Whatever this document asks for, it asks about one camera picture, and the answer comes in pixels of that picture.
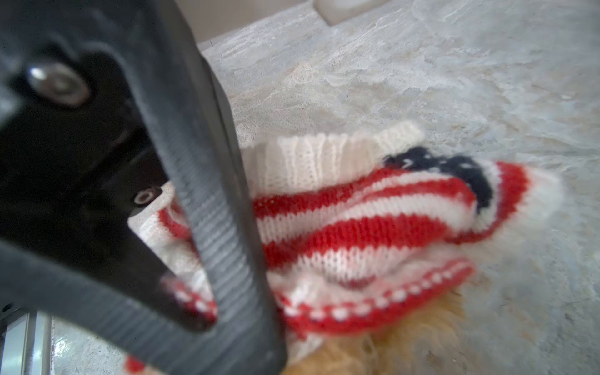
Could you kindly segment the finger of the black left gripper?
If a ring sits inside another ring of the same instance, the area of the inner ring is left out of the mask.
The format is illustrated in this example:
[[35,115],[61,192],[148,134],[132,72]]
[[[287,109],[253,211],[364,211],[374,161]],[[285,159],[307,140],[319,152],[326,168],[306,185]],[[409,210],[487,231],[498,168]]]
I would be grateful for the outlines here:
[[231,107],[172,1],[88,1],[123,70],[217,302],[206,331],[125,302],[104,339],[168,374],[278,374],[287,362]]
[[236,374],[234,353],[209,336],[167,296],[167,268],[136,237],[115,251],[84,245],[52,259],[51,245],[37,251],[1,242],[1,290],[27,307],[84,328],[168,374]]

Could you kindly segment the red white striped knit sweater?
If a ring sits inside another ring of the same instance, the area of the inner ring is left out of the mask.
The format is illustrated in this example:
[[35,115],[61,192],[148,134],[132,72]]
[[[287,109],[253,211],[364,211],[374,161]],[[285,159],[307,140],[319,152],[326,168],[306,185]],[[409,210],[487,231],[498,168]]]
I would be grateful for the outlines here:
[[406,121],[242,149],[287,365],[321,340],[378,331],[459,292],[485,258],[519,249],[563,200],[554,173],[437,156],[424,139]]

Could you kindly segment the tan plush teddy bear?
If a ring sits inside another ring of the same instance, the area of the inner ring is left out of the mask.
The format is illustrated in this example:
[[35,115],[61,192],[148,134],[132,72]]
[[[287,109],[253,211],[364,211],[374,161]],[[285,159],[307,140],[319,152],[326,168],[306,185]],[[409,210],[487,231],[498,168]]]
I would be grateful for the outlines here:
[[421,349],[442,350],[459,342],[464,298],[451,291],[397,323],[372,333],[331,337],[304,357],[291,357],[284,374],[408,374]]

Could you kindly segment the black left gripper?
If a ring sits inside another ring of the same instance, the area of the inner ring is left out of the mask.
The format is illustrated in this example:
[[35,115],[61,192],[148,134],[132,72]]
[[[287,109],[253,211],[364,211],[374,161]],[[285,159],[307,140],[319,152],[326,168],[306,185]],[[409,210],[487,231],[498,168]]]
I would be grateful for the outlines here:
[[136,197],[169,179],[86,2],[1,4],[1,242],[58,261],[139,239]]

